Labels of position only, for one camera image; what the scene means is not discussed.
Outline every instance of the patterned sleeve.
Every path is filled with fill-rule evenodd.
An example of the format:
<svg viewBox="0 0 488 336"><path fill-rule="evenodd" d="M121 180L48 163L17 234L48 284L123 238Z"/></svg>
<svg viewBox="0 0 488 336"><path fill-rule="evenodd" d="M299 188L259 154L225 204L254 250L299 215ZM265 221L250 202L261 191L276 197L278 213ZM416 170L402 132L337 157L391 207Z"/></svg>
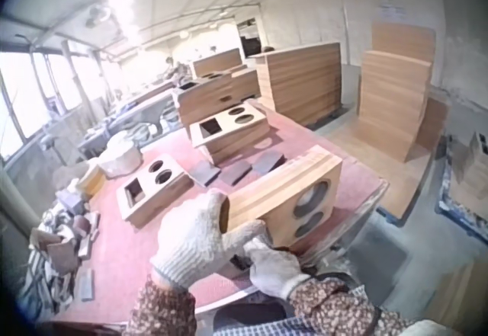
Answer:
<svg viewBox="0 0 488 336"><path fill-rule="evenodd" d="M290 302L297 316L307 318L320 334L397 335L413 324L348 293L338 279L309 280L291 293Z"/></svg>
<svg viewBox="0 0 488 336"><path fill-rule="evenodd" d="M162 290L148 276L124 335L190 335L197 330L195 298L188 292Z"/></svg>

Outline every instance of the gloved hand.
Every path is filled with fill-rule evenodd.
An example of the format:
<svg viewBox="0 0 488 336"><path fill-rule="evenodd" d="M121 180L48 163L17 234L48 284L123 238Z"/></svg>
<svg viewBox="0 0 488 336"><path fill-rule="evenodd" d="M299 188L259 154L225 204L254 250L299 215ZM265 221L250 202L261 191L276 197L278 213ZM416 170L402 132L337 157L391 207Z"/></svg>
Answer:
<svg viewBox="0 0 488 336"><path fill-rule="evenodd" d="M294 255L273 250L259 238L247 243L244 250L252 261L251 281L264 294L287 300L298 285L311 278L301 272Z"/></svg>
<svg viewBox="0 0 488 336"><path fill-rule="evenodd" d="M218 271L243 245L265 231L261 220L220 233L220 208L226 195L211 189L174 208L161 221L159 250L151 258L156 272L171 285L189 288Z"/></svg>

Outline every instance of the person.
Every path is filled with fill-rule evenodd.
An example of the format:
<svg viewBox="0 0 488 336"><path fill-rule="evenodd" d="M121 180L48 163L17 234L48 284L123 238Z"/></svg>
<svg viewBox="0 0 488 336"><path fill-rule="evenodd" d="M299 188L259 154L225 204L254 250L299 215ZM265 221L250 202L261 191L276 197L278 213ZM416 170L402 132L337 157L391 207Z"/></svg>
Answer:
<svg viewBox="0 0 488 336"><path fill-rule="evenodd" d="M124 334L194 334L195 299L188 288L218 271L239 250L252 261L250 279L264 294L288 301L297 317L220 334L447 335L431 321L411 322L356 296L344 282L303 274L296 257L269 248L260 238L265 224L254 220L220 232L226 195L211 189L166 214L158 233L152 272L140 291Z"/></svg>

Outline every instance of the red work table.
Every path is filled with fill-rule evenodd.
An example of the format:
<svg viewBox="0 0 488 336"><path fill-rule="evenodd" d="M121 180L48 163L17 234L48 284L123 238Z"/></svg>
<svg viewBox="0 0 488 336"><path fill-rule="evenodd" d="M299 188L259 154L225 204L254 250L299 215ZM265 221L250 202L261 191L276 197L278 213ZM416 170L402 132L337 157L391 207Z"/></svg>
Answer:
<svg viewBox="0 0 488 336"><path fill-rule="evenodd" d="M341 179L331 218L297 242L292 250L303 254L319 242L321 245L324 245L324 242L326 245L332 245L364 215L364 208L369 203L379 199L380 193L386 188L385 181L328 140L318 137L312 131L280 114L263 108L256 102L253 104L266 112L271 131L261 141L242 150L238 156L225 161L220 167L225 168L240 159L252 164L267 149L282 152L290 159L314 145L320 145L343 158ZM143 152L144 163L140 169L144 169L162 153L170 154L185 170L204 159L198 150L192 148L185 130L178 130L147 147ZM217 187L229 194L259 177L259 174L251 171L235 187L224 184L218 178L210 187ZM101 214L100 235L93 244L91 259L84 261L82 267L90 267L95 271L95 300L81 302L75 299L65 312L56 315L52 321L91 324L128 321L139 289L144 285L149 273L149 259L157 250L157 233L162 217L171 207L205 192L205 189L195 184L176 199L170 208L160 213L141 230L135 230L121 219L116 199L116 190L127 179L119 178L105 182L90 202L91 210L98 210ZM190 291L196 298L197 312L202 312L225 304L227 299L230 302L236 294L246 293L246 290L251 289L251 285L247 274L234 280L212 274L198 281Z"/></svg>

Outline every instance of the ceiling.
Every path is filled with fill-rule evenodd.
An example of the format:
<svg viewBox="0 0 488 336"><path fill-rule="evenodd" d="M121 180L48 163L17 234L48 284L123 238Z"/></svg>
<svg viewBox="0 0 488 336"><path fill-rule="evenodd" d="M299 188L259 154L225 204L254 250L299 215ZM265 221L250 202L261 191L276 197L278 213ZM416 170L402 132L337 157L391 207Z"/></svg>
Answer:
<svg viewBox="0 0 488 336"><path fill-rule="evenodd" d="M262 0L132 0L122 7L133 12L128 21L117 6L125 5L122 1L7 0L0 14L0 42L58 50L61 41L69 39L74 41L74 51L102 50L121 58L140 45L150 46L181 30L229 20L258 7ZM136 37L128 40L128 30L130 35L137 31Z"/></svg>

